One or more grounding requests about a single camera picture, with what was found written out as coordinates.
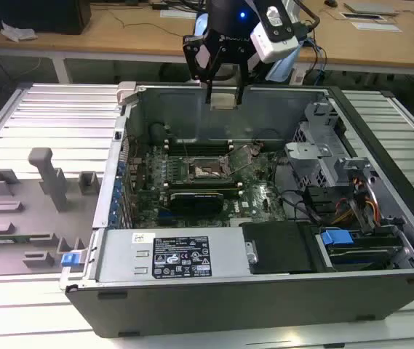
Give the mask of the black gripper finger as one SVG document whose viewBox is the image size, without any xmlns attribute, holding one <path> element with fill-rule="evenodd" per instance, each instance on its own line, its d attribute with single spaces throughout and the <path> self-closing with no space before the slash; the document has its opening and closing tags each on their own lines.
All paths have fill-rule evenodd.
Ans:
<svg viewBox="0 0 414 349">
<path fill-rule="evenodd" d="M 186 35 L 183 37 L 183 53 L 188 64 L 191 77 L 206 84 L 205 103 L 211 103 L 213 79 L 219 71 L 223 58 L 226 56 L 226 46 L 220 43 L 217 33 L 206 33 L 201 36 Z M 197 60 L 197 55 L 206 58 L 204 67 Z"/>
<path fill-rule="evenodd" d="M 250 53 L 238 53 L 236 55 L 236 64 L 239 66 L 239 78 L 235 93 L 235 103 L 237 105 L 242 104 L 245 87 L 249 84 L 249 61 L 253 56 L 254 54 Z"/>
</svg>

